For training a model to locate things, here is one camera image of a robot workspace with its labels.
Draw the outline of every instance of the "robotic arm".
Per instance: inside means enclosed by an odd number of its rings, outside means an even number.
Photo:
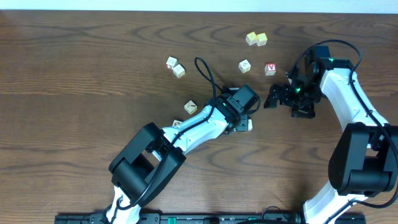
[[[303,56],[305,74],[300,74],[295,65],[292,72],[287,73],[291,85],[272,86],[264,107],[274,108],[280,100],[281,105],[292,107],[293,117],[313,118],[314,103],[322,96],[330,100],[343,135],[329,162],[329,181],[313,199],[304,203],[303,214],[305,223],[333,224],[355,202],[392,190],[397,178],[394,152],[350,82],[395,144],[398,127],[388,125],[374,109],[359,85],[356,72],[350,79],[353,65],[349,60],[331,58],[328,47],[321,45],[310,47]],[[377,156],[366,156],[367,148],[377,151]]]
[[[221,96],[210,100],[200,113],[181,124],[162,129],[154,123],[145,125],[109,166],[115,198],[107,211],[107,220],[137,223],[141,207],[164,189],[187,153],[225,131],[239,131],[243,126],[248,130],[247,114],[258,100],[259,96],[247,85],[238,90],[224,88]],[[142,155],[143,150],[152,153],[160,163],[154,167]]]

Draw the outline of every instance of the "white background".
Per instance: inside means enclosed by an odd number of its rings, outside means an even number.
[[[0,0],[0,9],[398,13],[398,0]]]

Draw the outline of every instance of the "yellow cube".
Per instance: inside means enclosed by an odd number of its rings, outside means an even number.
[[[267,43],[267,36],[266,33],[258,34],[257,35],[257,46],[263,46]]]
[[[247,42],[249,45],[255,44],[255,43],[257,42],[257,35],[256,35],[256,33],[255,33],[255,32],[251,32],[250,34],[248,34],[248,35],[246,36],[246,42]]]

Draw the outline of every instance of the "wooden surface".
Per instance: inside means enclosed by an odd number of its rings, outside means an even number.
[[[364,55],[359,81],[398,124],[398,16],[172,12],[0,12],[0,223],[52,223],[60,212],[91,212],[113,199],[109,163],[143,127],[188,119],[184,104],[211,98],[196,71],[203,57],[219,85],[250,85],[263,99],[311,44],[343,39]],[[266,32],[265,47],[245,35]],[[356,61],[347,47],[335,57]],[[166,69],[171,55],[186,68]],[[252,69],[242,74],[238,63]],[[265,77],[265,63],[276,63]],[[163,212],[300,209],[328,180],[342,130],[328,100],[314,119],[290,108],[259,110],[254,129],[198,146],[147,208]],[[391,194],[380,194],[382,203]],[[398,205],[356,205],[368,223],[396,223]]]

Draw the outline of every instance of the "wooden table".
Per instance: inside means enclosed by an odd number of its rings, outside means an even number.
[[[203,57],[219,85],[246,83],[263,99],[310,45],[343,39],[364,55],[362,88],[398,124],[398,16],[182,12],[0,12],[0,223],[53,223],[57,213],[91,212],[113,199],[109,163],[143,125],[170,126],[199,110],[211,85],[196,71]],[[264,47],[247,33],[266,32]],[[332,45],[334,57],[355,52]],[[181,79],[168,56],[185,66]],[[252,69],[242,74],[238,63]],[[274,77],[265,63],[276,63]],[[147,208],[163,212],[299,210],[327,182],[342,134],[328,100],[314,119],[290,108],[260,109],[254,129],[208,141],[187,156]],[[380,194],[374,203],[389,199]],[[398,205],[356,205],[368,223],[396,223]]]

